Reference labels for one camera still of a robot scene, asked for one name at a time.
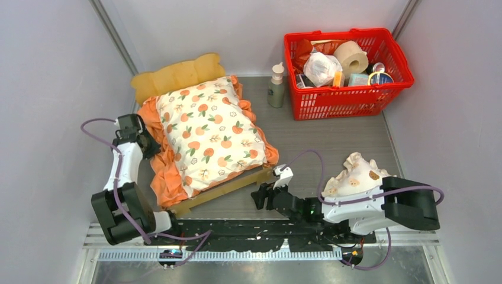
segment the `robotic hand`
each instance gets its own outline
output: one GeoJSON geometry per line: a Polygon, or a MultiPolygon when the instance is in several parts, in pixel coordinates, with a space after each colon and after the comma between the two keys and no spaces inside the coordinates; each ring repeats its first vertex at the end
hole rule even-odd
{"type": "Polygon", "coordinates": [[[251,193],[257,209],[267,200],[267,210],[277,210],[293,222],[340,224],[348,220],[350,232],[367,235],[374,230],[403,225],[413,230],[439,229],[434,193],[428,189],[402,190],[411,186],[429,187],[398,177],[385,177],[383,184],[369,191],[342,197],[322,199],[298,198],[288,192],[293,177],[289,167],[274,168],[278,180],[274,184],[263,183],[251,193]]]}
{"type": "Polygon", "coordinates": [[[175,216],[170,211],[153,212],[137,186],[141,160],[153,157],[160,151],[160,145],[146,130],[142,118],[137,114],[123,115],[117,118],[115,124],[119,130],[115,132],[116,138],[112,143],[120,153],[112,150],[114,159],[110,178],[103,191],[92,195],[91,198],[94,212],[111,245],[140,236],[138,229],[126,218],[122,210],[125,210],[146,234],[168,231],[176,224],[175,216]],[[117,205],[114,190],[118,192],[122,208],[117,205]]]}

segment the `toilet paper roll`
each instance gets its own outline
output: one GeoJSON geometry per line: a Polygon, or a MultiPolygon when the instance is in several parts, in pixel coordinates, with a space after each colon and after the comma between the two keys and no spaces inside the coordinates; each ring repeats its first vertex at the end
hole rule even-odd
{"type": "Polygon", "coordinates": [[[353,73],[362,73],[368,67],[368,57],[355,41],[342,43],[334,51],[334,56],[342,64],[345,78],[353,73]]]}

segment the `small pillow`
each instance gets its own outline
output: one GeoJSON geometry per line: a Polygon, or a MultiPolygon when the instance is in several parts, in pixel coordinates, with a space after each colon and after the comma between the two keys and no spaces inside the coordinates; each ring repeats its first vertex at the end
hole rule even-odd
{"type": "Polygon", "coordinates": [[[229,76],[169,92],[157,100],[188,197],[267,163],[265,142],[239,102],[229,76]]]}
{"type": "Polygon", "coordinates": [[[386,170],[378,168],[375,160],[368,162],[358,152],[350,154],[343,165],[347,169],[328,180],[322,193],[324,197],[365,192],[381,186],[382,178],[390,176],[386,170]]]}

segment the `wooden footboard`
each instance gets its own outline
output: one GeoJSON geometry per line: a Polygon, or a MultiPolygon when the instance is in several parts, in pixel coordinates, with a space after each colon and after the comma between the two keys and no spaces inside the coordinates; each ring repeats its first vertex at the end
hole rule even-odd
{"type": "Polygon", "coordinates": [[[250,173],[248,175],[238,176],[231,181],[228,181],[208,191],[202,192],[194,199],[187,199],[178,204],[175,204],[169,209],[172,210],[177,217],[181,217],[185,214],[190,213],[190,209],[197,205],[218,198],[221,195],[227,194],[229,192],[236,191],[252,183],[256,183],[259,186],[261,183],[266,182],[271,176],[272,168],[262,167],[258,171],[253,171],[253,173],[250,173]]]}

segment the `white plastic bag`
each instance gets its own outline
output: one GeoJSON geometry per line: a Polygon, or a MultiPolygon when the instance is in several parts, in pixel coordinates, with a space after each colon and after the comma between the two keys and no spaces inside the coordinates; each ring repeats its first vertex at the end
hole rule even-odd
{"type": "Polygon", "coordinates": [[[336,57],[320,52],[312,53],[303,67],[303,73],[316,87],[331,85],[336,71],[342,71],[336,57]]]}

